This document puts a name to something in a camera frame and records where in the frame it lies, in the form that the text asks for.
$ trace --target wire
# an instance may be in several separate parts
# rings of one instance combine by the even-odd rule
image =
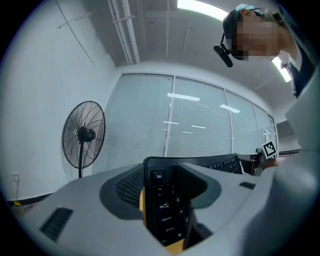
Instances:
[[[19,183],[20,181],[16,181],[16,194],[15,194],[15,201],[14,202],[17,202],[18,201],[18,194],[19,194]]]
[[[79,17],[73,18],[73,19],[71,19],[71,20],[63,23],[61,26],[58,27],[58,29],[60,29],[60,28],[63,27],[64,25],[70,24],[70,23],[72,23],[72,22],[77,22],[77,21],[79,21],[79,20],[81,20],[81,19],[83,19],[83,18],[86,18],[86,17],[88,17],[88,16],[90,16],[90,15],[92,15],[92,14],[94,14],[94,12],[93,12],[93,11],[89,11],[89,12],[87,12],[87,13],[79,16]]]

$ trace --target person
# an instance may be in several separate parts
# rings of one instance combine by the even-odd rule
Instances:
[[[278,10],[278,13],[271,13],[269,9],[242,3],[223,19],[224,36],[231,46],[228,54],[238,60],[271,60],[281,51],[287,53],[289,62],[284,67],[290,73],[292,92],[297,98],[319,60],[294,19],[281,5]]]

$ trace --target ceiling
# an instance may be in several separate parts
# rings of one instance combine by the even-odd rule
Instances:
[[[243,0],[201,0],[226,12],[235,9]],[[117,0],[123,13],[122,1]],[[178,0],[129,0],[136,44],[141,62],[170,60],[197,66],[227,76],[256,91],[271,106],[279,99],[274,97],[278,88],[283,94],[291,94],[290,82],[285,82],[270,60],[240,61],[232,58],[233,67],[228,68],[214,52],[223,34],[222,22],[213,17],[177,8]],[[277,8],[266,0],[246,0],[246,4],[259,3],[272,11]],[[82,0],[105,51],[115,65],[127,65],[107,0]],[[124,25],[130,39],[127,26]]]

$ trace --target fan stand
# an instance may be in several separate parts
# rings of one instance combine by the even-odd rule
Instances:
[[[79,155],[79,178],[82,178],[82,154],[84,152],[84,142],[80,140],[80,155]]]

